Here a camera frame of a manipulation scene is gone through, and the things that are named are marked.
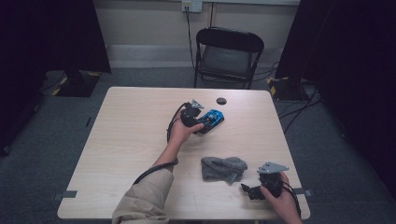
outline wall outlet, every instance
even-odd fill
[[[202,12],[202,1],[182,1],[181,11],[186,11],[186,7],[189,12]]]

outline tabletop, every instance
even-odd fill
[[[218,98],[226,105],[218,105]],[[122,195],[160,156],[166,129],[177,109],[192,99],[224,115],[207,134],[192,134],[178,153],[175,181],[165,204],[171,219],[275,219],[267,201],[251,201],[241,183],[260,185],[257,169],[266,161],[288,166],[285,172],[300,188],[290,150],[268,91],[113,87],[106,94],[67,190],[60,218],[109,219]],[[204,181],[201,158],[238,157],[247,163],[240,182]],[[302,218],[310,216],[298,195]]]

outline sleeve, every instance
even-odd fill
[[[161,169],[132,185],[113,212],[112,224],[168,223],[163,209],[173,180],[169,170]]]

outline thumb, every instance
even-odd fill
[[[262,192],[262,195],[264,195],[265,199],[270,203],[276,200],[276,197],[274,197],[274,195],[272,195],[272,193],[265,186],[260,186],[260,191]]]
[[[190,129],[191,129],[191,132],[192,132],[192,133],[195,133],[195,132],[198,132],[198,131],[200,131],[201,129],[203,129],[204,126],[205,126],[205,125],[204,125],[203,123],[198,123],[198,124],[195,124],[194,126],[190,127]]]

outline chair backrest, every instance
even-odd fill
[[[197,47],[199,44],[218,47],[222,49],[236,49],[247,52],[262,53],[264,42],[257,35],[226,28],[209,27],[200,30],[196,36]]]

